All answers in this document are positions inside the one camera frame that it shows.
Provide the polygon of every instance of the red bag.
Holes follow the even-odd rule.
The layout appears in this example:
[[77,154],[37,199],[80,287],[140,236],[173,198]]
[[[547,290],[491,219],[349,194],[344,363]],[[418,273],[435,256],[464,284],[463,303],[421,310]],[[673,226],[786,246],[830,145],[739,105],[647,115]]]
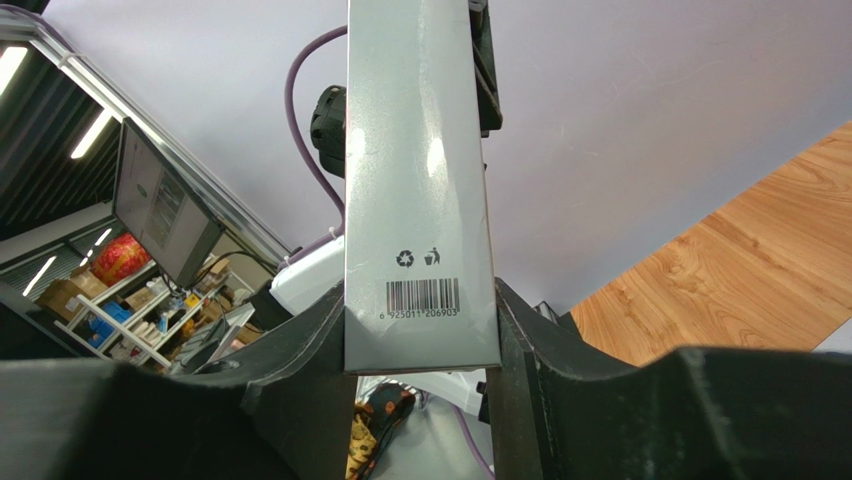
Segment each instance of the red bag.
[[133,235],[125,233],[104,247],[90,269],[98,280],[111,287],[122,278],[138,272],[149,261],[151,256],[148,252]]

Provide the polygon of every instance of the blue object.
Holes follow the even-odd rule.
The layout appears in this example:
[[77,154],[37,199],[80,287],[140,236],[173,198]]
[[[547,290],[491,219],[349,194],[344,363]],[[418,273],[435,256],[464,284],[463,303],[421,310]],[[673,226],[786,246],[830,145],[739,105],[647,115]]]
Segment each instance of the blue object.
[[[103,306],[104,312],[106,312],[110,317],[114,318],[118,323],[124,323],[128,318],[132,315],[127,310],[121,308],[115,302],[109,302]],[[95,334],[90,338],[89,345],[98,348],[104,343],[104,340],[109,338],[112,335],[112,332],[115,331],[115,328],[112,327],[109,323],[103,320],[100,317],[95,317],[93,320],[89,321],[89,328],[95,331]]]

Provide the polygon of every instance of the ceiling light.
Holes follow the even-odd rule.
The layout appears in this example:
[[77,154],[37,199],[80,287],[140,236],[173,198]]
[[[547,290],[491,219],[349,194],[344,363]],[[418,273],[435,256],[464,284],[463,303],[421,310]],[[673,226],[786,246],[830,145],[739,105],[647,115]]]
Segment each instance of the ceiling light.
[[97,247],[98,245],[103,243],[103,241],[106,240],[106,236],[109,235],[109,232],[111,232],[111,231],[112,231],[111,228],[107,228],[106,230],[104,230],[104,233],[102,233],[101,236],[98,237],[98,241],[95,242],[95,246]]
[[32,280],[30,280],[29,285],[27,285],[27,288],[24,289],[24,296],[25,297],[30,294],[30,290],[32,290],[33,287],[35,287],[35,284],[38,283],[39,279],[41,279],[41,276],[44,275],[44,272],[46,272],[47,269],[50,268],[50,264],[53,263],[54,260],[56,260],[56,255],[48,258],[47,261],[44,262],[44,265],[41,267],[41,270],[39,270],[38,273],[36,273],[36,276],[33,277]]
[[98,115],[98,118],[95,119],[95,123],[92,124],[91,128],[89,128],[89,131],[86,132],[86,135],[84,135],[83,139],[80,140],[80,143],[77,144],[77,148],[75,148],[74,151],[71,153],[71,158],[76,160],[85,155],[87,151],[89,151],[89,147],[91,147],[92,144],[95,143],[95,139],[98,138],[98,135],[100,135],[101,132],[104,130],[104,127],[106,127],[106,124],[110,118],[112,118],[112,114],[107,110],[103,110],[101,114]]
[[26,47],[8,47],[3,56],[0,57],[0,95],[3,95],[3,90],[9,85],[9,81],[15,76],[18,67],[24,57],[27,56]]

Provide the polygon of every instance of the computer monitor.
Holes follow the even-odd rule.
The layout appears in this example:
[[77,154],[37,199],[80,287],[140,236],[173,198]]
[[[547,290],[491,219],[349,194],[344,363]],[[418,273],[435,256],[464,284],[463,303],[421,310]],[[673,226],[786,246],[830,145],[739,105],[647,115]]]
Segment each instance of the computer monitor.
[[129,118],[121,126],[113,214],[181,287],[190,286],[225,230]]

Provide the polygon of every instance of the wooden floor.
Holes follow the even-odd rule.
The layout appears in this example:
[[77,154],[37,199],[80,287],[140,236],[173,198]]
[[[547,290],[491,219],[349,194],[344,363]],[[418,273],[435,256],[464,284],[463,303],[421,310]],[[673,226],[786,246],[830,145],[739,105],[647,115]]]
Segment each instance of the wooden floor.
[[813,349],[852,317],[852,123],[572,312],[636,365],[685,344]]

